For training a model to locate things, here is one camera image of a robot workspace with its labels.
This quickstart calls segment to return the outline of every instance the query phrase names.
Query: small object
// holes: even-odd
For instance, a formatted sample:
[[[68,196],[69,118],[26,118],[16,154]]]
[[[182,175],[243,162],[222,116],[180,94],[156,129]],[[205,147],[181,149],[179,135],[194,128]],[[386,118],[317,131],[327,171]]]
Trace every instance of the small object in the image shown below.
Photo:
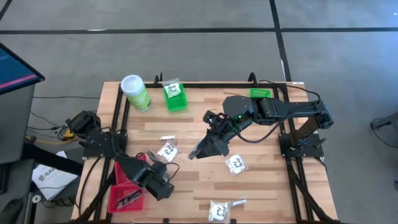
[[[160,137],[160,140],[175,140],[175,136],[162,136]]]
[[[233,202],[230,202],[229,204],[231,205],[231,207],[235,207],[235,206],[238,206],[238,205],[243,205],[246,202],[248,202],[246,199],[241,199],[241,200],[235,200]]]
[[[260,89],[260,88],[251,88],[250,89],[250,97],[253,97],[253,98],[255,98],[255,97],[260,97],[260,98],[268,97],[268,98],[270,98],[271,97],[271,91],[265,90],[265,89]]]
[[[179,152],[179,149],[174,144],[167,141],[157,154],[163,157],[167,162],[171,162]]]
[[[229,203],[210,201],[209,222],[229,223]]]
[[[248,165],[239,154],[235,154],[229,159],[225,160],[225,164],[228,166],[229,171],[233,175],[249,169]]]
[[[166,81],[162,85],[168,98],[172,98],[181,94],[180,79],[178,78]]]
[[[116,206],[118,209],[122,209],[126,205],[136,201],[137,199],[139,199],[141,197],[142,197],[142,190],[137,190],[137,191],[119,199],[118,202],[116,203]]]
[[[136,110],[140,112],[149,110],[152,101],[141,77],[138,75],[128,75],[123,78],[120,87]]]
[[[159,161],[159,158],[156,156],[154,152],[152,152],[152,150],[148,150],[146,154],[149,157],[149,159],[151,159],[152,162]]]
[[[131,203],[125,204],[123,208],[118,209],[118,201],[134,192],[141,191],[142,195]],[[111,187],[108,202],[109,213],[135,212],[144,208],[144,191],[134,184],[115,185]]]
[[[187,96],[185,96],[185,90],[184,90],[182,83],[179,83],[178,88],[180,90],[180,93],[171,98],[169,98],[169,95],[168,95],[166,89],[163,88],[164,98],[166,101],[166,107],[171,112],[184,110],[188,106]]]
[[[35,195],[32,197],[32,203],[39,203],[42,201],[42,196],[40,195]]]

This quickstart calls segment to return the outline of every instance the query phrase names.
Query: yellow cable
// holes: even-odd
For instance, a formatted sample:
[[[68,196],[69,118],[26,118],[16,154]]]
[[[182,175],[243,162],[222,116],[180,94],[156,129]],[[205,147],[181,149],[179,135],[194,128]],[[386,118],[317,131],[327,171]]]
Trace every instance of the yellow cable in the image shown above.
[[[42,140],[36,140],[36,142],[40,142],[40,143],[43,143],[43,144],[58,144],[58,145],[60,145],[60,144],[68,144],[70,142],[73,142],[76,139],[77,139],[77,137],[75,137],[75,138],[73,138],[71,140],[64,141],[64,142],[50,142],[50,141],[42,141]]]

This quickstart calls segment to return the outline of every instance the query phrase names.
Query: red tray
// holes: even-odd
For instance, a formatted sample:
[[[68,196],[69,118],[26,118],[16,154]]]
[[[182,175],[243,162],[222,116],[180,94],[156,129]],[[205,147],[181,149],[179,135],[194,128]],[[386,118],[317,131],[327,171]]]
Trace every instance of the red tray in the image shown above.
[[[109,195],[108,202],[108,212],[109,213],[119,213],[119,212],[134,212],[141,211],[144,208],[144,193],[142,196],[136,201],[131,202],[125,207],[118,210],[116,205],[117,201],[122,197],[135,192],[136,190],[142,190],[134,184],[124,184],[124,185],[115,185],[111,187],[111,193]]]
[[[142,155],[140,157],[138,157],[139,160],[142,161],[146,161],[146,155]],[[116,173],[116,185],[121,185],[121,184],[133,184],[126,176],[126,174],[124,173],[122,167],[120,166],[120,164],[118,162],[114,163],[114,170]]]

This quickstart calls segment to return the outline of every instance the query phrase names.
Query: white lid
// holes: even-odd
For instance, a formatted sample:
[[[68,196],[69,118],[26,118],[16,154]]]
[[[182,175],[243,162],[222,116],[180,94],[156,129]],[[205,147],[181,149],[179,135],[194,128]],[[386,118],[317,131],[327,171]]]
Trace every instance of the white lid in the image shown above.
[[[124,94],[127,96],[135,96],[144,89],[144,82],[138,75],[128,75],[123,78],[120,84]]]

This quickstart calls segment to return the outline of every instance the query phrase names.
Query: printed label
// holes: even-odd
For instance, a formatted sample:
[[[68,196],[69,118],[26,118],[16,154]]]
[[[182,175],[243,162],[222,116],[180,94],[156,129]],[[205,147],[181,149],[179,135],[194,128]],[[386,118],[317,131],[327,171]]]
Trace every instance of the printed label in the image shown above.
[[[127,99],[130,101],[132,106],[138,111],[148,110],[150,104],[152,103],[146,88],[144,88],[143,91],[137,96],[127,96]]]

